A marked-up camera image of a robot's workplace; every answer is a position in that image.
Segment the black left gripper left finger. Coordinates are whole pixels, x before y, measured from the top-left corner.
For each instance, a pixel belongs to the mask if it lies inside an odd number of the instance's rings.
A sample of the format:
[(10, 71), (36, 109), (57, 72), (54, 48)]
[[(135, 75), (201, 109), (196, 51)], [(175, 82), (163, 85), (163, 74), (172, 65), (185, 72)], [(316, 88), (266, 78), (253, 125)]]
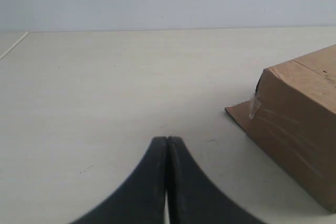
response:
[(154, 137), (129, 177), (73, 223), (164, 223), (167, 138)]

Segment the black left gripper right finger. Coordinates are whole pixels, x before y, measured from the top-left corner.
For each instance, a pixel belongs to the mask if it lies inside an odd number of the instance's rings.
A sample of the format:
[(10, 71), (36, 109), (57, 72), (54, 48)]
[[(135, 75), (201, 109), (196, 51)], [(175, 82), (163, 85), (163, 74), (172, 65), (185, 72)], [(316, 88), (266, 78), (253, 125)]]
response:
[(167, 145), (170, 223), (262, 223), (214, 185), (180, 137), (170, 136)]

